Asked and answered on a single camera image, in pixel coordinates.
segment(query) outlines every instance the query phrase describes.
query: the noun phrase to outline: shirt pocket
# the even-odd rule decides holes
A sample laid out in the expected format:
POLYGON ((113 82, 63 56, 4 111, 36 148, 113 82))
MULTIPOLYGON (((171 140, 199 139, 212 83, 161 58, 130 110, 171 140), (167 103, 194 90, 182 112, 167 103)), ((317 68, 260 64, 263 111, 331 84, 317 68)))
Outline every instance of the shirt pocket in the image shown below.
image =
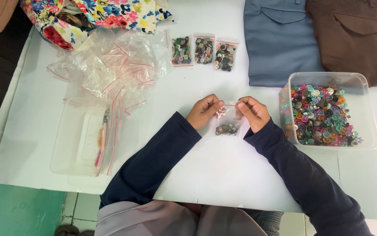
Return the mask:
POLYGON ((261 7, 261 11, 268 18, 281 24, 300 21, 304 19, 306 16, 304 11, 278 10, 278 9, 266 8, 266 7, 261 7))
POLYGON ((360 35, 371 35, 377 33, 377 19, 364 18, 342 13, 334 13, 334 17, 340 24, 354 33, 360 35))

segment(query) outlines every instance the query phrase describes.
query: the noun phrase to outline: tile floor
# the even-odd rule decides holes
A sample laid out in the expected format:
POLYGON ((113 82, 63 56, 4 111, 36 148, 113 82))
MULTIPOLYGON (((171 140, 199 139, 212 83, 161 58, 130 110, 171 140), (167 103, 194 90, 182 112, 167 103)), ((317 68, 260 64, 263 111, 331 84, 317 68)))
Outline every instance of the tile floor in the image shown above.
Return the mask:
MULTIPOLYGON (((100 196, 68 192, 66 195, 61 225, 72 224, 81 232, 94 230, 100 196)), ((372 234, 377 236, 377 220, 366 220, 372 234)), ((309 218, 302 213, 285 212, 280 222, 280 236, 313 236, 316 231, 309 218)))

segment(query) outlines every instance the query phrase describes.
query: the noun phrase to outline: person's left hand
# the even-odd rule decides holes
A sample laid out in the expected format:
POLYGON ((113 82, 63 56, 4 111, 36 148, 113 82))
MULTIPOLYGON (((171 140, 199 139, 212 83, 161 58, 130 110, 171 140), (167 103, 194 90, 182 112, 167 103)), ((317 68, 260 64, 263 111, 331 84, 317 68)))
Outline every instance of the person's left hand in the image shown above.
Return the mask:
POLYGON ((219 100, 215 94, 211 94, 196 102, 189 115, 187 115, 186 120, 195 130, 199 130, 207 124, 209 119, 214 116, 224 104, 225 103, 219 100))

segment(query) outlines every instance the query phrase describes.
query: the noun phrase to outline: navy long-sleeve shirt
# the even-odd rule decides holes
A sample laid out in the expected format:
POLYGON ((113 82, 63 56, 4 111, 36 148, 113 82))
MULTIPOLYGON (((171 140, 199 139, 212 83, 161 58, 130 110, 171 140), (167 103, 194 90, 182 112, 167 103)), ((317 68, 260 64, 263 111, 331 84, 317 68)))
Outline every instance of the navy long-sleeve shirt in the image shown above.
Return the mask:
MULTIPOLYGON (((165 176, 202 137, 176 112, 139 152, 130 157, 101 195, 103 206, 131 201, 152 201, 165 176)), ((360 206, 307 155, 285 140, 270 121, 244 140, 268 159, 294 200, 309 216, 316 236, 371 236, 360 206)))

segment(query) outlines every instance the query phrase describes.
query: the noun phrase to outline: person's right hand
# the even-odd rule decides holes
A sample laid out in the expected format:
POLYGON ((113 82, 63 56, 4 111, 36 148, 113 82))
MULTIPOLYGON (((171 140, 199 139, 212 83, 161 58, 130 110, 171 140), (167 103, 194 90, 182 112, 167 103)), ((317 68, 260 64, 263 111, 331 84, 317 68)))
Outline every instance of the person's right hand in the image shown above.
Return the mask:
POLYGON ((253 133, 257 133, 270 120, 266 105, 250 96, 238 99, 237 107, 247 118, 253 133))

